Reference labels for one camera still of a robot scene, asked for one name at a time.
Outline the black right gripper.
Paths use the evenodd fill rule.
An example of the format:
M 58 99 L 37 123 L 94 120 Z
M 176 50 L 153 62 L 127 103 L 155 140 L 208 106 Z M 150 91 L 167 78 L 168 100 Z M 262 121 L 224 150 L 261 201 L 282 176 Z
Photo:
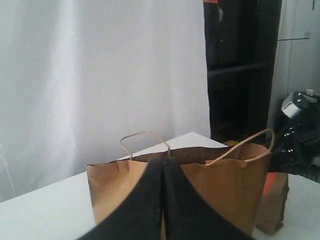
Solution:
M 276 130 L 268 171 L 320 179 L 320 126 L 288 121 Z

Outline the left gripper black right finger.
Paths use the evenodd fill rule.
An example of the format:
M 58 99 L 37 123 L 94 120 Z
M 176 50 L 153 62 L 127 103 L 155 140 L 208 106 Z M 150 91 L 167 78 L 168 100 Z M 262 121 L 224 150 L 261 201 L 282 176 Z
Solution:
M 167 240 L 251 240 L 196 192 L 174 157 L 163 162 L 163 216 Z

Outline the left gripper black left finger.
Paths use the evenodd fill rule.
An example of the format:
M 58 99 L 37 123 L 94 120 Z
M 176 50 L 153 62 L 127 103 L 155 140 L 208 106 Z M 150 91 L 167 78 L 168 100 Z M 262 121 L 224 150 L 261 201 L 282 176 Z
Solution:
M 124 201 L 81 240 L 159 240 L 162 224 L 163 160 L 149 160 Z

